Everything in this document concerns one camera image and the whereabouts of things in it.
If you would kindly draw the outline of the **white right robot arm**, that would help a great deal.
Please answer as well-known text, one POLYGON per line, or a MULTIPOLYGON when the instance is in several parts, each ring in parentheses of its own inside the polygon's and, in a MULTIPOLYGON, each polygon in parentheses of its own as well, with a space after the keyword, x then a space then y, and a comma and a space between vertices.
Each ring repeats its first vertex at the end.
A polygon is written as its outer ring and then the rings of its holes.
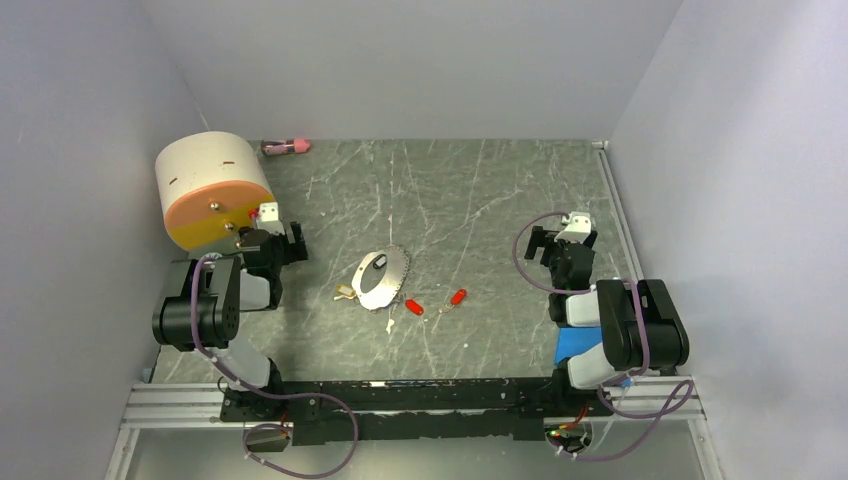
POLYGON ((566 377, 549 392, 553 408, 573 415, 586 405, 588 390, 649 370, 685 364, 690 341, 664 281, 592 279, 596 232, 534 225, 526 260, 542 251, 550 283, 548 314, 560 328, 557 368, 566 377))

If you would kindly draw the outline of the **red key tag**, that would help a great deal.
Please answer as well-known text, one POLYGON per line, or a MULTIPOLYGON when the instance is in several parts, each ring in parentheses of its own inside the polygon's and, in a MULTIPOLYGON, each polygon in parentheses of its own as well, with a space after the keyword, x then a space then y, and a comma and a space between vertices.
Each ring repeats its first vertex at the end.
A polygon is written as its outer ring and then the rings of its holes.
POLYGON ((406 299, 404 301, 405 308, 416 316, 422 316, 425 313, 424 307, 414 299, 406 299))
POLYGON ((466 296, 467 296, 467 290, 466 289, 457 290, 453 294, 453 296, 450 298, 449 305, 451 307, 455 307, 455 306, 460 305, 464 301, 466 296))

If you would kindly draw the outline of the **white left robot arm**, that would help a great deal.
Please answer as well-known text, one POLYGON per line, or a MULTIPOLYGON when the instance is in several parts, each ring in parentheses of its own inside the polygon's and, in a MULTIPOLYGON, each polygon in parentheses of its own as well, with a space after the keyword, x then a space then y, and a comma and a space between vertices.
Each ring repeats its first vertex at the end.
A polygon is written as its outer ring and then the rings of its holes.
POLYGON ((279 307, 281 271, 308 259, 306 241, 298 222, 280 233, 242 227, 237 249, 172 262, 152 314, 152 332, 163 346, 201 355, 230 389, 248 392, 251 412, 272 420, 284 411, 287 395, 274 362, 239 332, 241 315, 279 307))

